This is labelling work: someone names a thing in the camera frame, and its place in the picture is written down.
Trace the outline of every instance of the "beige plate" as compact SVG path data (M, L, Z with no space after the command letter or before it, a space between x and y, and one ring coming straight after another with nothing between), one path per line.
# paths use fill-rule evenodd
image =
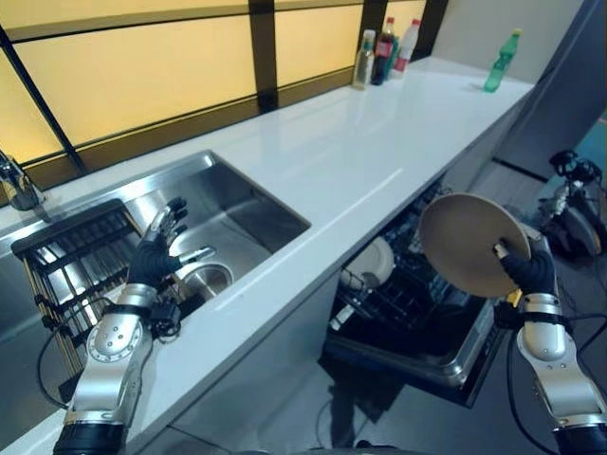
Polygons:
M518 286L492 251L500 239L511 251L530 258L529 242L516 220L497 204L456 193L429 204L419 222L428 261L445 280L475 296L500 297Z

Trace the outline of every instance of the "black glove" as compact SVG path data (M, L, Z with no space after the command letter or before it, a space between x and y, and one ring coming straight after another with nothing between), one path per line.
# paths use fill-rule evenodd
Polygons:
M185 206L184 199L176 198L156 215L135 250L129 266L127 283L157 287L165 276L181 268L181 261L169 256L169 240L186 229L185 226L181 226L173 230L175 225L188 214L184 209Z
M506 242L501 241L499 245L502 254L497 251L496 254L500 257L500 263L508 276L521 287L523 294L556 295L556 270L549 249L531 242L531 259L527 260L517 253L508 252Z

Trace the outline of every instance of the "red label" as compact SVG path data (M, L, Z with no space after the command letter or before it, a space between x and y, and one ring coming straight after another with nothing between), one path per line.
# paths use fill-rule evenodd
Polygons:
M407 62L408 62L408 60L405 60L405 59L401 59L401 58L396 59L395 70L404 71L405 66L407 65Z
M392 43L377 43L376 55L378 57L390 57L392 53Z

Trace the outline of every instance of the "green bottle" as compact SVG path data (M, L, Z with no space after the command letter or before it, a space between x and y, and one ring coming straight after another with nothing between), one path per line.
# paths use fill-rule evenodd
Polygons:
M386 63L386 76L385 76L385 81L388 81L390 79L390 70L392 68L394 68L395 66L395 62L396 62L396 58L398 57L398 51L400 50L398 48L398 45L400 44L398 37L395 36L392 39L392 53L390 54L390 58L388 59L388 63Z
M487 82L483 90L489 93L493 93L500 86L500 82L504 77L505 73L510 66L510 62L516 55L516 49L519 45L519 37L523 34L520 28L512 30L512 35L508 38L508 41L500 48L500 58L493 64Z

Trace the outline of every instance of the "plate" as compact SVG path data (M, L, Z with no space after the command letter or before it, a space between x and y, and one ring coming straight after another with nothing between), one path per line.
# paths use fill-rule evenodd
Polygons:
M384 284L392 273L395 265L395 255L381 237L371 242L360 254L341 271L341 282L355 290L367 287L378 287Z
M469 294L501 297L518 286L502 269L493 245L529 259L526 235L507 211L484 197L456 193L432 201L419 221L424 254L441 276Z

